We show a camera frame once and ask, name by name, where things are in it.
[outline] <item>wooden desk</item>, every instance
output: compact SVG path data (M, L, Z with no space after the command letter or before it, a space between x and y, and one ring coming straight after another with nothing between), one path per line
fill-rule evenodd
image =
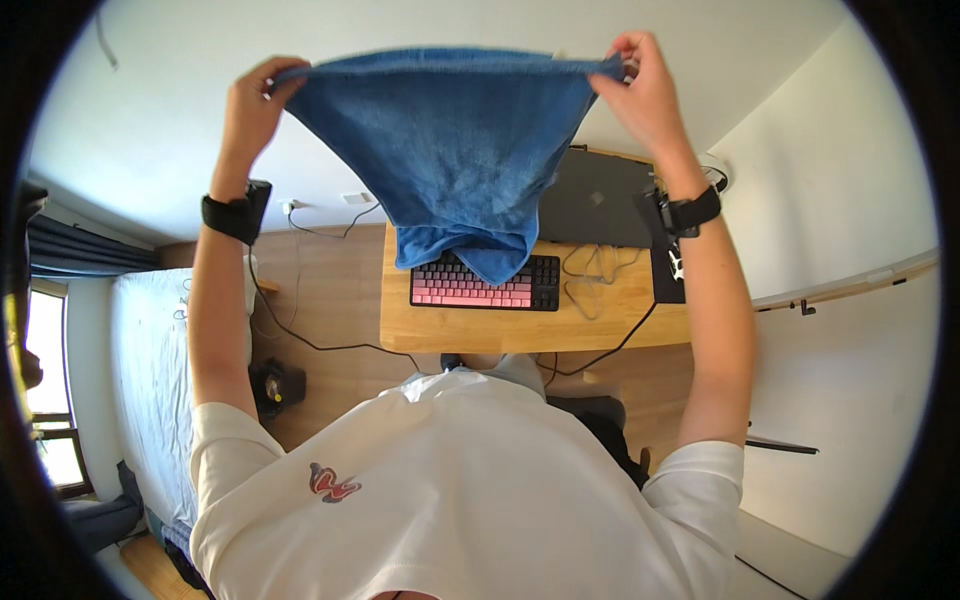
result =
M574 248L573 244L539 241L534 254L563 259ZM620 262L629 262L635 253L632 249L618 250ZM580 250L567 263L567 269L581 273L589 255L590 250ZM411 306L410 272L395 267L395 259L396 230L388 223L383 248L380 344L397 352L498 354L616 348L653 302L650 258L646 250L640 251L636 264L620 269L613 285L593 285L600 299L600 316L595 321L584 318L563 289L557 312ZM608 270L612 268L610 260L605 264ZM596 261L590 265L590 272L597 273ZM570 276L561 274L561 285L569 279ZM586 284L571 283L569 290L592 315L593 296ZM661 304L625 348L689 341L686 307Z

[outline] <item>black strap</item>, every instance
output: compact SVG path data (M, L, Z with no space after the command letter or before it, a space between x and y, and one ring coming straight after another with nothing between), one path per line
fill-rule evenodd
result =
M716 219L720 214L720 197L712 185L696 201L670 203L673 229L677 232L693 229Z
M272 186L266 181L252 180L247 185L247 195L244 198L222 203L204 196L204 224L252 246L260 234L260 225L271 189Z

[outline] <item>hand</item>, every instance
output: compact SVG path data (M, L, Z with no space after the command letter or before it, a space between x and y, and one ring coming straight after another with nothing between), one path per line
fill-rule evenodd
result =
M261 62L250 73L233 82L227 93L227 117L221 160L228 160L237 169L249 172L276 133L276 124L284 105L306 83L305 78L284 82L269 99L267 80L275 80L283 71L310 63L298 57L273 57Z
M677 103L673 77L663 62L654 35L626 32L611 44L607 56L619 53L635 60L638 72L629 85L603 75L589 76L593 90L607 101L613 115L646 147L654 160L692 153Z

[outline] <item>pink keycap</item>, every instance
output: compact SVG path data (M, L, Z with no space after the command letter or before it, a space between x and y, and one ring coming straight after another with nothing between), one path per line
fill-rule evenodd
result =
M491 303L489 298L444 298L444 304L454 306L490 306Z

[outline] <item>wall socket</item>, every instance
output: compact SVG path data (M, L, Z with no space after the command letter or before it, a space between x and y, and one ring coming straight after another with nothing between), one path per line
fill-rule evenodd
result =
M373 202L370 194L367 192L356 192L353 194L341 194L347 204L366 204Z
M288 215L294 211L294 208L303 208L306 204L299 200L281 200L280 206L283 207L283 214Z

